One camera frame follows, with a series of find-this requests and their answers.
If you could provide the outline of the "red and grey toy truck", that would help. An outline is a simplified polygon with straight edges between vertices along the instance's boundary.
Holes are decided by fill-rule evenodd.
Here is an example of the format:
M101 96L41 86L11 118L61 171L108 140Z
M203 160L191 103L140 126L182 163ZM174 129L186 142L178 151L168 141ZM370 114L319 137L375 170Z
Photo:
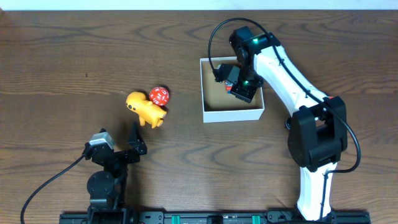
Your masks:
M233 83L230 82L230 81L225 80L225 81L224 81L224 87L225 87L225 89L226 89L226 92L227 92L228 94L230 94L230 93L231 93L231 90L232 90L232 87L233 87Z

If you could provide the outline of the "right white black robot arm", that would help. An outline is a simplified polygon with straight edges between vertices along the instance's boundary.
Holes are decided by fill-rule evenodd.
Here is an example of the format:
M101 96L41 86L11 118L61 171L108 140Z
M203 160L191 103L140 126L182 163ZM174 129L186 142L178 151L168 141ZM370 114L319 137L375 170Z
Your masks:
M331 211L331 180L325 180L324 175L336 169L347 148L347 131L322 104L345 119L345 103L314 87L274 35L254 35L245 26L234 30L229 42L239 63L228 73L228 81L233 83L231 94L249 103L263 83L277 93L290 114L287 144L300 167L297 208L305 220L326 217Z

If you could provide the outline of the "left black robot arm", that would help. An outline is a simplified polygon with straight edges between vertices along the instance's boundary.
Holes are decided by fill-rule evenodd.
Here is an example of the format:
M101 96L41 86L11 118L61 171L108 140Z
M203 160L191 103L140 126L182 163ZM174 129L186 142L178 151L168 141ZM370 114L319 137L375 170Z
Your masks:
M124 206L128 165L139 162L140 157L147 154L137 123L133 123L127 143L130 149L116 152L114 140L103 128L85 144L84 158L103 167L88 179L91 208L115 210Z

